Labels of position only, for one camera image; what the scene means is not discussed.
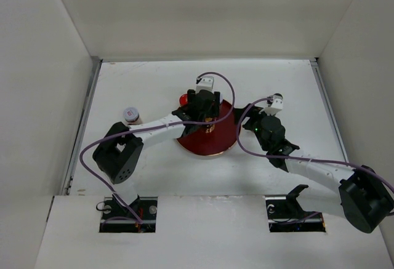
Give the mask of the red lid sauce jar front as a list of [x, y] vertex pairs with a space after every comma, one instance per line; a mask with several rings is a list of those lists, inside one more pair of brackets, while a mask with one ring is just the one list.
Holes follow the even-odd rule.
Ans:
[[187, 94], [183, 94], [179, 97], [179, 105], [180, 106], [184, 106], [188, 104], [188, 95]]

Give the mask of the red lid sauce jar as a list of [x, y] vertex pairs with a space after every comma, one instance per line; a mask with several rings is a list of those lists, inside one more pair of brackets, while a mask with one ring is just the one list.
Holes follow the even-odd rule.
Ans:
[[183, 94], [179, 97], [179, 105], [180, 106], [184, 106], [188, 104], [188, 95], [187, 94]]
[[215, 121], [215, 118], [206, 118], [204, 120], [204, 124], [201, 126], [201, 130], [205, 134], [210, 134], [215, 128], [215, 124], [212, 124], [212, 122], [214, 122], [214, 121]]

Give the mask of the red lid sauce jar back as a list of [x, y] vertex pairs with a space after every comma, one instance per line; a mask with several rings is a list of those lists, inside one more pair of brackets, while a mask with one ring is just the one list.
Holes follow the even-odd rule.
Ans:
[[201, 130], [205, 134], [210, 134], [215, 128], [215, 124], [212, 124], [212, 122], [214, 122], [214, 121], [215, 121], [215, 118], [206, 118], [204, 120], [204, 124], [201, 126]]

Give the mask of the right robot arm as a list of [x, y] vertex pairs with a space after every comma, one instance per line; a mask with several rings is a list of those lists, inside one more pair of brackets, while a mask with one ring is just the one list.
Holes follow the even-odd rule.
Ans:
[[393, 187], [368, 166], [316, 159], [285, 138], [286, 130], [270, 104], [249, 104], [235, 111], [235, 124], [252, 132], [263, 153], [260, 157], [286, 173], [300, 175], [332, 191], [328, 197], [310, 194], [308, 185], [297, 185], [285, 195], [287, 213], [300, 217], [323, 212], [346, 219], [363, 233], [371, 233], [393, 215]]

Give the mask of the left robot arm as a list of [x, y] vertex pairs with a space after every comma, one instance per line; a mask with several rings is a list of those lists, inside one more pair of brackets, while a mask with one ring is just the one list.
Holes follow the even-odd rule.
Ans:
[[126, 181], [134, 173], [142, 150], [166, 140], [191, 135], [202, 127], [202, 123], [211, 122], [219, 116], [220, 92], [190, 89], [187, 98], [186, 105], [159, 120], [138, 126], [117, 122], [106, 136], [119, 133], [122, 136], [99, 143], [93, 152], [93, 160], [109, 178], [111, 186], [120, 186], [122, 199], [116, 209], [123, 218], [131, 219], [138, 212], [138, 194]]

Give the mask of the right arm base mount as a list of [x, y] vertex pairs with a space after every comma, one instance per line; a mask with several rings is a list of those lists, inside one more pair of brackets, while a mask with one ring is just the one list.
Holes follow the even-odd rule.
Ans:
[[308, 185], [298, 185], [288, 194], [265, 197], [271, 233], [326, 232], [322, 213], [304, 211], [297, 199]]

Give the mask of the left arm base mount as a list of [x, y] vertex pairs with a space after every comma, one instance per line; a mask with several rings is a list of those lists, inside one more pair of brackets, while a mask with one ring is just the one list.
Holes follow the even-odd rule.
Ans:
[[157, 197], [138, 197], [130, 208], [137, 214], [141, 222], [114, 197], [104, 197], [96, 205], [100, 212], [100, 233], [154, 233], [158, 214]]

